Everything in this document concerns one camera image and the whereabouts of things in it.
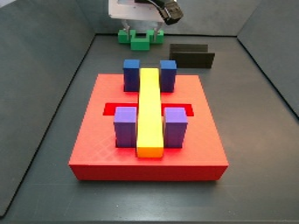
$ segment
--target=yellow bar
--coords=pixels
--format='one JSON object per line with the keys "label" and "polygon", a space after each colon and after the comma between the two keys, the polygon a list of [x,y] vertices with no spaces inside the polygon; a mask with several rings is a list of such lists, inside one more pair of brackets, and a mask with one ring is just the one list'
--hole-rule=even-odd
{"label": "yellow bar", "polygon": [[136,155],[160,158],[164,154],[161,96],[157,68],[140,69]]}

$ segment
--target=green block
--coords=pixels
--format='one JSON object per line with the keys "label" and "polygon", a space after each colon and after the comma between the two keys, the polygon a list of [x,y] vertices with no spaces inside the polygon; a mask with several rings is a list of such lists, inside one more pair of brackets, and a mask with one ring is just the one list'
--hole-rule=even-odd
{"label": "green block", "polygon": [[129,44],[130,40],[126,39],[126,32],[124,30],[120,30],[117,32],[117,43],[118,44]]}
{"label": "green block", "polygon": [[126,38],[126,32],[120,30],[117,32],[117,43],[129,44],[132,51],[149,51],[150,44],[161,44],[164,42],[164,31],[158,31],[154,39],[154,31],[148,30],[144,38],[136,37],[136,30],[129,31],[129,39]]}
{"label": "green block", "polygon": [[149,51],[149,38],[130,38],[132,51]]}
{"label": "green block", "polygon": [[145,35],[149,37],[150,44],[161,44],[164,42],[164,31],[158,31],[156,37],[154,37],[154,31],[148,30],[145,32]]}

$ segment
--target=gray wall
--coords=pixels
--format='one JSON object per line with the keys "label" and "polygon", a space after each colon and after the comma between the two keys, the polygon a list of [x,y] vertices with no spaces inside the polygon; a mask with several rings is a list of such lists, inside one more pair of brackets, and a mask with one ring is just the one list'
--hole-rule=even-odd
{"label": "gray wall", "polygon": [[[107,16],[107,0],[77,0],[95,33],[117,33],[121,24]],[[237,36],[260,0],[177,0],[184,13],[178,24],[165,26],[165,33]],[[142,32],[154,23],[130,22]]]}
{"label": "gray wall", "polygon": [[0,32],[1,216],[94,33],[74,0],[7,4]]}
{"label": "gray wall", "polygon": [[237,39],[299,116],[299,1],[262,0]]}

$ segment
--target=blue block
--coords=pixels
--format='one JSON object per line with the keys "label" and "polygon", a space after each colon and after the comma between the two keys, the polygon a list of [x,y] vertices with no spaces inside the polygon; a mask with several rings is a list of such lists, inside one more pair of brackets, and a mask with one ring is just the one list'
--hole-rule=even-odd
{"label": "blue block", "polygon": [[174,76],[176,76],[176,63],[174,60],[160,61],[160,89],[162,93],[173,92]]}
{"label": "blue block", "polygon": [[162,115],[164,148],[181,148],[188,119],[184,108],[165,108]]}
{"label": "blue block", "polygon": [[136,147],[136,107],[117,107],[114,114],[116,147]]}
{"label": "blue block", "polygon": [[124,61],[124,91],[125,92],[138,92],[140,79],[140,60],[138,59],[125,59]]}

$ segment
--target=red block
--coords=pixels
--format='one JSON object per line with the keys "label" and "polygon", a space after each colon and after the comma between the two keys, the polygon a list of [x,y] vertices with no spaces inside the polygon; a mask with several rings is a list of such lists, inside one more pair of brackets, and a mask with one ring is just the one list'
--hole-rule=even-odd
{"label": "red block", "polygon": [[78,180],[198,181],[217,180],[228,160],[197,76],[176,75],[174,90],[162,103],[190,104],[181,149],[164,149],[162,158],[137,158],[136,149],[116,148],[113,116],[102,115],[106,102],[137,103],[137,93],[124,92],[124,77],[101,74],[69,158]]}
{"label": "red block", "polygon": [[[102,116],[113,116],[117,107],[133,107],[137,108],[137,103],[124,103],[124,102],[106,102]],[[192,105],[186,103],[162,103],[161,105],[161,116],[164,115],[164,108],[184,108],[185,115],[193,116]]]}

